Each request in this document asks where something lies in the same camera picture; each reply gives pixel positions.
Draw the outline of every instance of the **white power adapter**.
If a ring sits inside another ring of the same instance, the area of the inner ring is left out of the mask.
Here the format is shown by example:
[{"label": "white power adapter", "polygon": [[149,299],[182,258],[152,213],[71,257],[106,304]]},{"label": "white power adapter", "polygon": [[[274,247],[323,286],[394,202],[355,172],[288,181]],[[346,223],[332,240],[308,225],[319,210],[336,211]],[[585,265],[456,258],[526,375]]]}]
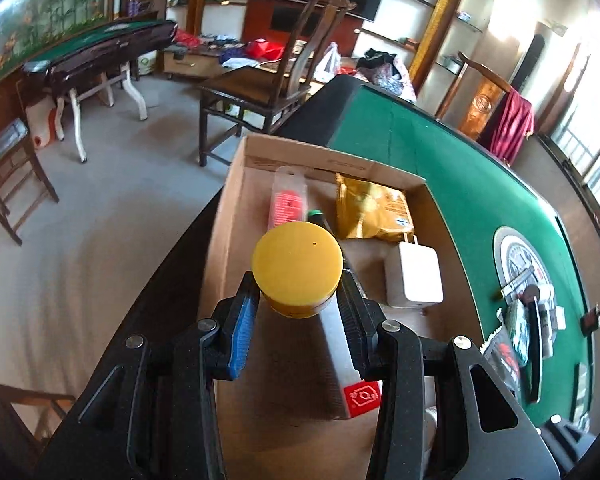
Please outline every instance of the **white power adapter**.
[{"label": "white power adapter", "polygon": [[443,300],[436,250],[408,242],[391,248],[384,259],[389,306],[422,308]]}]

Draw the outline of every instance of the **yellow lid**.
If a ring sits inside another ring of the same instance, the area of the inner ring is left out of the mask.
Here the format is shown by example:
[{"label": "yellow lid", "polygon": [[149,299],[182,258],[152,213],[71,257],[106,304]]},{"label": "yellow lid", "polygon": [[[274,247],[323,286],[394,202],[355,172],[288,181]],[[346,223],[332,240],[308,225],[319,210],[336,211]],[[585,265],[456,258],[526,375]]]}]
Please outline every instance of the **yellow lid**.
[{"label": "yellow lid", "polygon": [[311,317],[326,306],[338,286],[342,251],[320,226],[288,222],[258,241],[251,269],[275,311],[287,317]]}]

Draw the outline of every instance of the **metal screw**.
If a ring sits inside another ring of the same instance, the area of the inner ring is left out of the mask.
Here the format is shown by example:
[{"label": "metal screw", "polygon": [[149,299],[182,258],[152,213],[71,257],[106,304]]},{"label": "metal screw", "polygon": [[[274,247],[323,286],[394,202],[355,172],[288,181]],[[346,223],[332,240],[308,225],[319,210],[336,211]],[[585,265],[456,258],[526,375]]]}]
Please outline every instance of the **metal screw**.
[{"label": "metal screw", "polygon": [[198,330],[201,332],[211,332],[218,324],[213,319],[201,319],[198,322]]},{"label": "metal screw", "polygon": [[385,319],[382,322],[382,328],[387,332],[400,332],[400,323],[394,319]]},{"label": "metal screw", "polygon": [[461,348],[462,350],[468,350],[469,348],[471,348],[471,340],[468,337],[459,335],[456,336],[456,338],[454,339],[454,345],[456,345],[458,348]]},{"label": "metal screw", "polygon": [[133,334],[126,338],[125,345],[127,348],[135,350],[144,344],[144,337],[139,334]]}]

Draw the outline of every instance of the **tiled floor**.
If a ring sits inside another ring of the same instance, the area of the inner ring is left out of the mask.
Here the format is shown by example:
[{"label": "tiled floor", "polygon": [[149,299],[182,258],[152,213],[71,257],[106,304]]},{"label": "tiled floor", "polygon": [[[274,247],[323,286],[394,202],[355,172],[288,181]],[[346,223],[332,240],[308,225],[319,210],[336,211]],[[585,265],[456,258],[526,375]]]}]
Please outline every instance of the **tiled floor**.
[{"label": "tiled floor", "polygon": [[[23,225],[18,247],[0,226],[0,382],[80,394],[120,321],[180,235],[220,189],[227,168],[197,163],[198,101],[190,82],[148,76],[149,118],[120,89],[116,105],[82,106],[88,162],[66,140],[40,151],[60,197]],[[210,118],[210,134],[229,123]],[[232,158],[237,139],[218,153]],[[24,208],[29,181],[14,198]]]}]

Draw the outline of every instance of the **green felt table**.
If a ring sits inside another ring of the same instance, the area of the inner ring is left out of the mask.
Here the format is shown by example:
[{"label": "green felt table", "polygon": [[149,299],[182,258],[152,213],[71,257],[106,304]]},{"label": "green felt table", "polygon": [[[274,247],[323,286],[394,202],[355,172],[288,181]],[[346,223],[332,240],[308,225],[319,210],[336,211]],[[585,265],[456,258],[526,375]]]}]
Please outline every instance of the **green felt table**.
[{"label": "green felt table", "polygon": [[557,335],[554,356],[543,363],[540,402],[524,402],[523,407],[536,425],[555,413],[570,418],[576,365],[586,364],[591,377],[592,352],[580,331],[585,303],[577,270],[555,211],[477,146],[432,117],[365,86],[353,96],[329,146],[426,179],[458,247],[485,338],[499,326],[496,311],[505,306],[493,299],[500,287],[494,233],[510,226],[538,250],[557,304],[565,309],[567,328]]},{"label": "green felt table", "polygon": [[139,28],[157,25],[162,22],[163,20],[145,20],[144,22],[107,23],[101,27],[92,28],[87,32],[78,34],[73,38],[57,44],[49,50],[41,52],[33,59],[30,59],[28,63],[59,59],[92,45],[101,43],[102,41],[114,38],[121,32],[130,32],[132,30],[138,30]]}]

